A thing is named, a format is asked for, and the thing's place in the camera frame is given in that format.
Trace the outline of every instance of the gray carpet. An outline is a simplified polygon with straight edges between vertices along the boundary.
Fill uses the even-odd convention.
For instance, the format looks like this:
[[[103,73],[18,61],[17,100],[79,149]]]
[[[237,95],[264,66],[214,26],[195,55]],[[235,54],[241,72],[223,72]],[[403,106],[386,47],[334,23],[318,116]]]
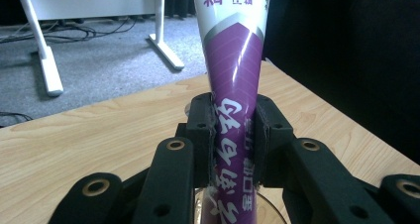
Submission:
[[[76,25],[98,32],[111,32],[124,22],[109,19],[87,20]],[[120,30],[128,29],[130,20]],[[0,27],[0,38],[15,33],[20,26]],[[164,41],[184,62],[176,71],[148,40],[155,32],[151,17],[138,20],[126,33],[94,38],[87,42],[57,44],[52,47],[64,93],[48,97],[37,46],[34,40],[0,44],[0,112],[23,113],[36,118],[139,92],[191,78],[206,72],[195,17],[164,19]],[[19,35],[31,33],[29,28]],[[82,37],[80,32],[59,32],[55,36]],[[21,122],[19,117],[1,117],[0,126]]]

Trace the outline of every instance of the white metal frame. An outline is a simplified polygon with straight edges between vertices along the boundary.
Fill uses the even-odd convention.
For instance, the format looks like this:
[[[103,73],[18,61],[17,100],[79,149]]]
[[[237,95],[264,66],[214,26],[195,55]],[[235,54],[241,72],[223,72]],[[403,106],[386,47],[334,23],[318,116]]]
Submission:
[[[163,41],[164,0],[20,0],[37,41],[41,66],[49,96],[63,93],[61,80],[47,46],[39,20],[94,18],[126,15],[156,15],[156,32],[150,34],[154,45],[175,69],[183,69],[183,62]]]

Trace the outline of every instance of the purple label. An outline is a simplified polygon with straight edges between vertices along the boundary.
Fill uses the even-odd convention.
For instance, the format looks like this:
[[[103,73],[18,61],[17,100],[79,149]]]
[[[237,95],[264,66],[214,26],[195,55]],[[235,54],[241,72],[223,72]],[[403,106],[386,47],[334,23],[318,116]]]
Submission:
[[[214,190],[208,188],[202,223],[256,223],[253,115],[263,42],[234,24],[204,45],[218,117]]]

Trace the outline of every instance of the toothpaste tube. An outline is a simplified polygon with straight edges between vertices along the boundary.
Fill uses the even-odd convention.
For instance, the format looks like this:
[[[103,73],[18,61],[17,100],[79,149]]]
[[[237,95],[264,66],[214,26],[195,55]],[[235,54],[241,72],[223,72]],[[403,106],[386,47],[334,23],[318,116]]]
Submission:
[[[257,223],[253,116],[269,0],[194,0],[218,118],[201,223]]]

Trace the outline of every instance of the table surface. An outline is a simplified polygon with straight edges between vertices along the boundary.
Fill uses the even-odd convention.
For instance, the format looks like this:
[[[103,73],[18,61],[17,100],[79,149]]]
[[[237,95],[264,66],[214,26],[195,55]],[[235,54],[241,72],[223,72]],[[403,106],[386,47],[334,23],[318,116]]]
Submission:
[[[147,168],[158,143],[186,122],[185,106],[210,91],[207,75],[0,129],[0,222],[47,223],[81,178],[122,180]],[[420,167],[284,74],[262,63],[259,93],[270,97],[296,137],[326,144],[356,177],[378,186]],[[262,193],[287,218],[279,189]]]

